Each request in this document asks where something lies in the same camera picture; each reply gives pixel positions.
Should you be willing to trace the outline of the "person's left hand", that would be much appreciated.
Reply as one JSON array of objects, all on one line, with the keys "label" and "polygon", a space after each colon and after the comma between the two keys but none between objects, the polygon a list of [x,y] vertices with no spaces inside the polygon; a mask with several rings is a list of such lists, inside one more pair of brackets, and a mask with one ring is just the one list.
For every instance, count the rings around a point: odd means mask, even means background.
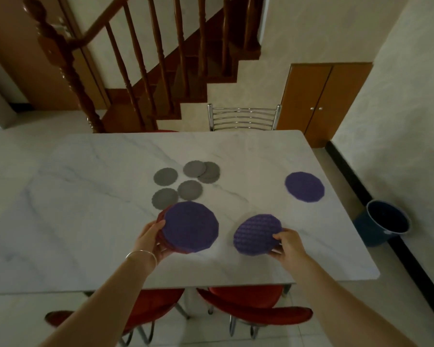
[{"label": "person's left hand", "polygon": [[173,252],[157,243],[156,235],[147,235],[147,224],[135,240],[133,254],[149,254],[152,257],[152,265],[156,267],[163,259]]}]

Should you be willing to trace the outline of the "person's right hand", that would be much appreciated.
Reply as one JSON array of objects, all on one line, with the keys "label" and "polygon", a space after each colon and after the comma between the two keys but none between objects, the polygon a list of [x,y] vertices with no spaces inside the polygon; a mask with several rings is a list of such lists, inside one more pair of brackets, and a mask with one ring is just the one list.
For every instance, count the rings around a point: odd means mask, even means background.
[{"label": "person's right hand", "polygon": [[309,258],[301,237],[295,230],[283,228],[281,232],[289,232],[289,244],[287,246],[276,245],[268,255],[281,263],[287,271],[292,271]]}]

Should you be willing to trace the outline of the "purple round silicone mat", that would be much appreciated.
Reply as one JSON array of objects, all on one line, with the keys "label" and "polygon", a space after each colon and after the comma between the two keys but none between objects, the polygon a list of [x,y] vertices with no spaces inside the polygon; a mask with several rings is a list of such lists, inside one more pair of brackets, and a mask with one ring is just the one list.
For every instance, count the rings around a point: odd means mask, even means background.
[{"label": "purple round silicone mat", "polygon": [[193,201],[176,203],[162,214],[161,240],[170,249],[196,253],[210,248],[219,235],[219,222],[205,205]]},{"label": "purple round silicone mat", "polygon": [[320,201],[325,195],[322,181],[307,172],[293,172],[285,178],[285,188],[297,200],[306,203]]},{"label": "purple round silicone mat", "polygon": [[246,256],[268,254],[279,245],[273,235],[282,229],[281,221],[274,215],[254,215],[236,229],[233,245],[237,252]]}]

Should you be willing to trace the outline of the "person's right forearm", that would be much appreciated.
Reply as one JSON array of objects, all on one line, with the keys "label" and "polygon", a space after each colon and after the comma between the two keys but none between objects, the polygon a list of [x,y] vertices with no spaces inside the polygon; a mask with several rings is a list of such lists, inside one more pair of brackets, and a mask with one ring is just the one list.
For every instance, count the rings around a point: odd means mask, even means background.
[{"label": "person's right forearm", "polygon": [[310,256],[280,256],[334,347],[417,347]]}]

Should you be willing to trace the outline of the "person's left forearm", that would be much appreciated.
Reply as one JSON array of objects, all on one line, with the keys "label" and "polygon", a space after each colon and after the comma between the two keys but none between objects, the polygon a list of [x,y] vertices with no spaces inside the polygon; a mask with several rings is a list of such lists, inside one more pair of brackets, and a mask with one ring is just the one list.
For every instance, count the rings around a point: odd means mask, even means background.
[{"label": "person's left forearm", "polygon": [[149,254],[130,253],[94,294],[39,347],[116,347],[146,278]]}]

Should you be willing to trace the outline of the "grey scalloped round coaster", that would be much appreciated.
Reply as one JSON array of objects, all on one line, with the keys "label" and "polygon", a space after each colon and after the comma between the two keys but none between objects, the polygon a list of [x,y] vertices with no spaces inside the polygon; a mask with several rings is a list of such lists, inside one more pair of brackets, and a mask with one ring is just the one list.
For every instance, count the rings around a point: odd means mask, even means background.
[{"label": "grey scalloped round coaster", "polygon": [[151,198],[151,204],[157,210],[165,210],[174,205],[179,200],[179,194],[175,189],[162,188],[158,190]]},{"label": "grey scalloped round coaster", "polygon": [[194,201],[198,199],[203,192],[202,184],[196,180],[187,180],[178,186],[179,198],[185,201]]},{"label": "grey scalloped round coaster", "polygon": [[193,160],[186,163],[183,167],[183,173],[190,178],[198,178],[206,172],[206,164],[199,160]]},{"label": "grey scalloped round coaster", "polygon": [[158,186],[171,186],[178,179],[178,172],[174,168],[166,167],[158,170],[154,176],[153,181]]},{"label": "grey scalloped round coaster", "polygon": [[220,178],[220,167],[211,161],[204,162],[205,172],[197,180],[204,184],[213,184]]}]

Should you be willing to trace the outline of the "red seat metal chair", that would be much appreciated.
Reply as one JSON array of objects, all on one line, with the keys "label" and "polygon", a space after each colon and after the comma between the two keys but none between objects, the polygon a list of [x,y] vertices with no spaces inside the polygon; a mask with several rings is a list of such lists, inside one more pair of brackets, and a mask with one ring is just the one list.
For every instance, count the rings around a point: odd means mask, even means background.
[{"label": "red seat metal chair", "polygon": [[78,310],[52,311],[45,321],[55,331],[39,347],[129,347],[133,332],[140,334],[145,345],[152,341],[156,320],[173,308],[189,319],[179,305],[184,289],[141,290],[128,317],[116,314],[114,303],[95,308],[94,292]]},{"label": "red seat metal chair", "polygon": [[229,334],[234,336],[237,322],[250,327],[250,338],[256,339],[260,328],[266,326],[299,325],[311,320],[313,310],[307,307],[275,307],[286,293],[286,285],[225,286],[197,288],[197,293],[214,309],[229,314]]}]

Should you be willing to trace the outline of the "blue plastic waste bin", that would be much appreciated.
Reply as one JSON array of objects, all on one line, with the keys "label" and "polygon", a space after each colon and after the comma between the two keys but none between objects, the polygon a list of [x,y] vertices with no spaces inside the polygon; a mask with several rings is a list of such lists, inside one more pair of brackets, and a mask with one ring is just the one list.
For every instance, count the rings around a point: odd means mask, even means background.
[{"label": "blue plastic waste bin", "polygon": [[411,230],[409,216],[399,207],[378,199],[369,201],[353,220],[366,247],[377,247]]}]

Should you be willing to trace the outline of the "chrome slatted chair back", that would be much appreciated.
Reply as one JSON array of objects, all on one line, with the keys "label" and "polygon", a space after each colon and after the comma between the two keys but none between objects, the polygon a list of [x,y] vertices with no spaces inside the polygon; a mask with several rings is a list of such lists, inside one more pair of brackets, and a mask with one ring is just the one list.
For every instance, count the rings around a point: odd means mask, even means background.
[{"label": "chrome slatted chair back", "polygon": [[273,131],[277,129],[282,105],[276,108],[217,108],[207,104],[211,132],[230,129]]}]

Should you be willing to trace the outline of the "wooden two-door cabinet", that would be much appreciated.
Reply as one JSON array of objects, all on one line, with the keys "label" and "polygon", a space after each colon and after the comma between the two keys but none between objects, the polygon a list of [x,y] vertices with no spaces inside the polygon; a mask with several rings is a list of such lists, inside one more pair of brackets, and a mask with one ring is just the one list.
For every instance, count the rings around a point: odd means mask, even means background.
[{"label": "wooden two-door cabinet", "polygon": [[281,100],[278,130],[299,130],[312,148],[331,141],[373,63],[291,64]]}]

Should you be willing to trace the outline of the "wooden stair handrail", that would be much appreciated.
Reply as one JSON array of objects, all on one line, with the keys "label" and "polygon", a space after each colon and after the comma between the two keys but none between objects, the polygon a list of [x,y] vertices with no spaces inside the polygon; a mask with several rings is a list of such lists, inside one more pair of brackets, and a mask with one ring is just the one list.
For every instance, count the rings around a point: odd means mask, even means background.
[{"label": "wooden stair handrail", "polygon": [[127,2],[128,0],[113,0],[81,38],[68,41],[69,50],[74,51],[87,46]]}]

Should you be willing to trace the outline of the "brown wooden door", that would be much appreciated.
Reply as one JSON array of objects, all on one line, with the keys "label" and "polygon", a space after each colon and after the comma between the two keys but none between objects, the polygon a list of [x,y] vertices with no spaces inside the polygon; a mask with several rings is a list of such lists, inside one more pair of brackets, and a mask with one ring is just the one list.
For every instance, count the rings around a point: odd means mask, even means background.
[{"label": "brown wooden door", "polygon": [[[40,1],[49,24],[63,17],[74,38],[81,35],[69,0]],[[0,65],[22,93],[6,93],[6,100],[35,110],[79,110],[76,95],[59,69],[47,60],[37,36],[36,24],[25,12],[23,0],[0,0]],[[110,101],[90,51],[83,47],[73,55],[74,68],[95,109],[107,109]]]}]

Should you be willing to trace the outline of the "turned wooden newel post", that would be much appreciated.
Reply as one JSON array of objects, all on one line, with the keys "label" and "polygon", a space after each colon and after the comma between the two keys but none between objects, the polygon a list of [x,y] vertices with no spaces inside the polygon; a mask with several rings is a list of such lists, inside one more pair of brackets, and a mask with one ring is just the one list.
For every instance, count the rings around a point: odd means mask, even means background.
[{"label": "turned wooden newel post", "polygon": [[47,60],[56,66],[76,95],[80,109],[87,116],[93,133],[106,133],[104,124],[96,113],[93,101],[87,95],[82,81],[74,68],[75,58],[68,42],[47,22],[47,11],[39,0],[23,0],[23,8],[35,21],[37,40]]}]

